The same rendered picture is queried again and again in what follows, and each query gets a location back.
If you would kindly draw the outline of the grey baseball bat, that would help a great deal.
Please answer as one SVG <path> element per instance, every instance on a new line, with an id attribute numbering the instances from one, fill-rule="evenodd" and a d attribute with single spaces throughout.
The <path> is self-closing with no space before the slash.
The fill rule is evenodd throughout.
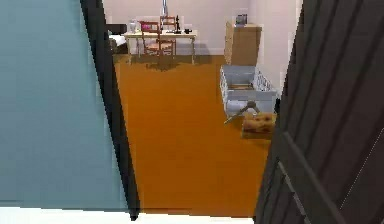
<path id="1" fill-rule="evenodd" d="M 224 121 L 224 124 L 227 124 L 227 123 L 231 122 L 234 118 L 242 115 L 244 112 L 246 112 L 250 108 L 252 108 L 256 113 L 260 112 L 259 108 L 256 105 L 256 102 L 254 102 L 254 101 L 247 101 L 247 104 L 242 109 L 240 109 L 238 112 L 236 112 L 234 115 L 229 116 L 227 118 L 227 120 Z"/>

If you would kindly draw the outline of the brown wooden chair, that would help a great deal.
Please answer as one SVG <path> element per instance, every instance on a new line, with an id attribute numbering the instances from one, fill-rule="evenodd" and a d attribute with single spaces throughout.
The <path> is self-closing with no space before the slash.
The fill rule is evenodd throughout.
<path id="1" fill-rule="evenodd" d="M 160 28 L 164 32 L 175 32 L 177 30 L 176 18 L 174 16 L 161 16 Z"/>
<path id="2" fill-rule="evenodd" d="M 174 55 L 174 42 L 162 36 L 158 22 L 140 21 L 143 52 L 146 55 Z"/>

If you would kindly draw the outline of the tan wooden cupboard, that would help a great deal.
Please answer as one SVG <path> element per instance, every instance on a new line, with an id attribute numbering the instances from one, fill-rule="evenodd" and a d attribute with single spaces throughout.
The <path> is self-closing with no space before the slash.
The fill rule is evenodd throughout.
<path id="1" fill-rule="evenodd" d="M 255 66 L 262 28 L 256 24 L 237 26 L 226 22 L 224 58 L 229 65 Z"/>

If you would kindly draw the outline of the pale wooden table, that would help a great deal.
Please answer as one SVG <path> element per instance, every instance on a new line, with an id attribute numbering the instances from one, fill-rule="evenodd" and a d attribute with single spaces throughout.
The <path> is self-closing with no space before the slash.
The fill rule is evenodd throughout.
<path id="1" fill-rule="evenodd" d="M 160 39 L 189 39 L 191 41 L 191 62 L 192 64 L 195 64 L 195 40 L 198 36 L 198 31 L 193 30 L 192 33 L 186 34 L 185 32 L 182 32 L 181 34 L 175 34 L 171 32 L 164 32 L 161 31 L 159 35 L 152 32 L 142 32 L 142 31 L 136 31 L 135 33 L 126 32 L 124 34 L 126 42 L 127 42 L 127 48 L 128 48 L 128 64 L 132 63 L 132 56 L 135 54 L 138 58 L 140 58 L 144 54 L 144 41 L 146 39 L 156 39 L 157 37 L 160 37 Z M 135 45 L 135 53 L 133 54 L 131 52 L 131 45 L 130 40 L 134 39 L 136 41 Z"/>

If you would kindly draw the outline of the dark bed with white sheet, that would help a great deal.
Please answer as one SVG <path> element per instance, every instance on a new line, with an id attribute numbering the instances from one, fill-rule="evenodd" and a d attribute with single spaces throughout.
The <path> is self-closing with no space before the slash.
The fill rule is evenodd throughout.
<path id="1" fill-rule="evenodd" d="M 127 42 L 124 34 L 127 32 L 126 24 L 107 24 L 109 42 L 114 54 L 127 54 Z"/>

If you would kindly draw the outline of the dark brown room door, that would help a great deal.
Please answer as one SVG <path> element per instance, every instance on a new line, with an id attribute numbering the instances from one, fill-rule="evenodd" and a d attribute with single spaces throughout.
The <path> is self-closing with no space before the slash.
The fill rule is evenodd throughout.
<path id="1" fill-rule="evenodd" d="M 384 224 L 384 0 L 303 0 L 254 224 Z"/>

